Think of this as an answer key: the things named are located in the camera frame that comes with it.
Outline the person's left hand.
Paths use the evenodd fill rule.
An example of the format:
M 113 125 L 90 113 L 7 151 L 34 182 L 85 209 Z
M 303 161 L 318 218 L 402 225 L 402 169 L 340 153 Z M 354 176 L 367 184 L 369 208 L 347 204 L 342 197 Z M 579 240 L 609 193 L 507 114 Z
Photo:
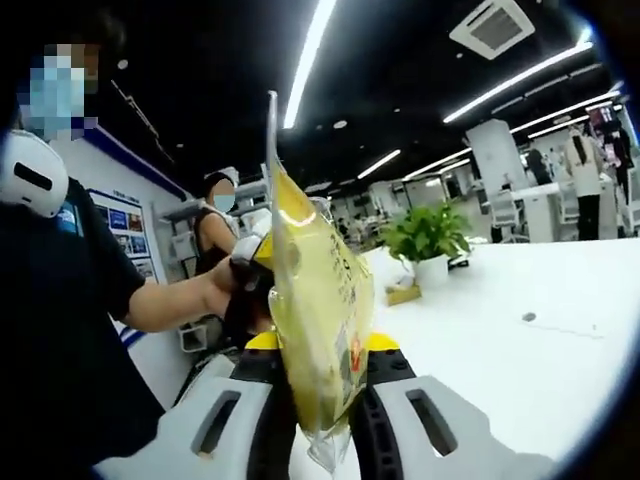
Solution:
M 198 282 L 205 312 L 223 318 L 233 293 L 238 289 L 231 257 L 225 257 L 211 270 L 199 275 Z

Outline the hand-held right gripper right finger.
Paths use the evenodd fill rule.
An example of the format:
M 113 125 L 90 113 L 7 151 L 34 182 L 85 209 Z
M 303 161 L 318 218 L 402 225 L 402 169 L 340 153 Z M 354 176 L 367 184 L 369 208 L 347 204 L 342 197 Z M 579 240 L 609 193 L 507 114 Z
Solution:
M 497 440 L 483 411 L 416 375 L 389 336 L 371 334 L 367 348 L 367 385 L 349 418 L 361 478 L 551 478 L 553 460 Z

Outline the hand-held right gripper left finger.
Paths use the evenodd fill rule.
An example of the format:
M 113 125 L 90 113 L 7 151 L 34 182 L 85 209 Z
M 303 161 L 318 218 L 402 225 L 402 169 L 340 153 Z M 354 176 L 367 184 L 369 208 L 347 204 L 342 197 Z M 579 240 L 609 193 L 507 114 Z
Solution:
M 295 408 L 275 333 L 256 336 L 228 376 L 201 378 L 130 457 L 103 479 L 286 479 Z

